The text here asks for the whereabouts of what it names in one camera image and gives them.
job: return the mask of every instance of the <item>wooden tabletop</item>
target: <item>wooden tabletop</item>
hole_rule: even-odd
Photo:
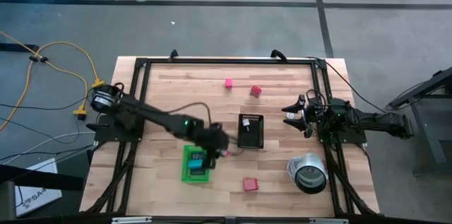
[[[136,57],[118,57],[112,83],[122,82],[129,91]],[[343,59],[328,59],[344,78]],[[350,87],[329,69],[334,97],[353,103]],[[137,97],[141,89],[141,74]],[[231,90],[224,87],[232,78]],[[263,92],[250,96],[253,85]],[[311,69],[305,65],[265,64],[153,64],[146,103],[170,110],[190,102],[205,102],[212,120],[221,122],[225,131],[237,136],[239,113],[263,114],[264,149],[245,150],[237,157],[220,158],[210,172],[207,184],[181,182],[182,152],[188,144],[174,138],[162,127],[146,122],[143,140],[133,169],[128,215],[149,216],[333,216],[331,191],[327,186],[319,194],[301,192],[290,183],[286,165],[290,158],[311,152],[324,159],[323,146],[316,135],[303,133],[283,123],[282,107],[293,105],[299,94],[313,88]],[[207,119],[206,109],[194,106],[183,110]],[[118,143],[106,143],[98,149],[91,164],[81,204],[89,208],[112,178]],[[355,145],[344,145],[345,162],[351,184],[368,206],[378,211],[374,185],[366,156]],[[230,146],[231,151],[237,147]],[[255,177],[259,190],[243,190],[244,177]],[[343,188],[338,183],[341,206],[345,209]],[[119,204],[122,184],[119,185]]]

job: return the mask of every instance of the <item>green block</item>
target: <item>green block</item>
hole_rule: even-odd
[[[184,146],[182,159],[182,182],[185,183],[207,183],[209,182],[209,170],[203,168],[190,169],[190,160],[204,159],[206,151],[197,146]]]

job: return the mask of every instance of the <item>concrete floor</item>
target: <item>concrete floor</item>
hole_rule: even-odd
[[[324,1],[452,3],[452,0]],[[267,57],[272,49],[279,49],[289,57],[326,56],[316,8],[0,4],[0,11],[0,30],[37,45],[59,40],[74,42],[92,55],[98,73],[107,81],[119,55],[169,55],[172,49],[177,49],[186,56]],[[326,19],[334,57],[345,58],[353,86],[380,107],[402,90],[452,63],[450,10],[326,9]],[[75,49],[50,47],[45,54],[55,64],[93,80],[88,61]],[[0,88],[5,90],[0,102],[16,103],[27,66],[27,54],[0,55]],[[83,85],[79,81],[37,64],[23,105],[62,107],[82,97]],[[357,96],[355,100],[358,108],[374,111]],[[0,108],[0,117],[6,118],[9,110]],[[70,112],[71,109],[19,110],[13,120],[57,136],[77,131]],[[409,109],[401,112],[411,116]],[[80,129],[87,131],[82,123]],[[420,157],[424,156],[419,151],[420,139],[402,141],[382,133],[367,136],[381,212],[401,218],[452,222],[450,177],[412,176],[420,159],[424,160]],[[9,124],[0,133],[0,157],[21,153],[46,139]],[[88,145],[92,139],[81,136],[70,146],[49,143],[40,150],[77,148]],[[26,167],[45,158],[48,156],[29,155],[12,164]]]

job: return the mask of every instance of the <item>cylindrical container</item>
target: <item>cylindrical container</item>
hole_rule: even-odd
[[[322,159],[314,153],[292,158],[287,164],[290,181],[304,193],[317,194],[326,187],[328,174]]]

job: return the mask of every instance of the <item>pink cube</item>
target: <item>pink cube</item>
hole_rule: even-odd
[[[231,89],[232,88],[232,79],[231,78],[226,78],[226,80],[225,80],[225,88],[226,89]]]
[[[258,86],[251,87],[251,95],[253,95],[256,98],[259,98],[259,95],[262,93],[262,89],[260,89]]]
[[[255,191],[259,189],[256,178],[244,178],[243,179],[244,191]]]

